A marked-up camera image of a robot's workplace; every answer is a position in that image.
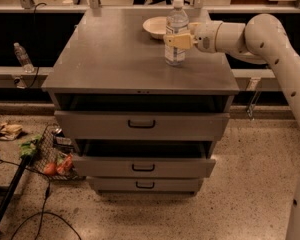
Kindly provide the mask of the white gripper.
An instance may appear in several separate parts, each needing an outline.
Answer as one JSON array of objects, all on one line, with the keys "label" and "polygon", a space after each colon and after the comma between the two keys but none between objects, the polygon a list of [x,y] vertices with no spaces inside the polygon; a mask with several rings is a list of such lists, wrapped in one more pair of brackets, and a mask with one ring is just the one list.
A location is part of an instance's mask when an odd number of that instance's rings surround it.
[{"label": "white gripper", "polygon": [[163,40],[169,47],[188,50],[195,45],[201,52],[216,53],[216,39],[221,25],[221,21],[192,22],[188,24],[188,29],[194,36],[190,33],[166,34]]}]

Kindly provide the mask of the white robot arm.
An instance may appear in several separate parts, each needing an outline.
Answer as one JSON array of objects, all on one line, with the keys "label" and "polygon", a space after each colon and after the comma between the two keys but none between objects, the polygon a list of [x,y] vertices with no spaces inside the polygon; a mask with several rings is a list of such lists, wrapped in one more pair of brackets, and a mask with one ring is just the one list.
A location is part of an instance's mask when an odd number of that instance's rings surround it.
[{"label": "white robot arm", "polygon": [[[276,17],[258,14],[246,24],[212,20],[193,22],[186,30],[166,34],[164,43],[183,50],[195,47],[204,53],[226,53],[244,62],[268,65],[300,127],[300,56]],[[285,240],[300,240],[300,179],[291,204]]]}]

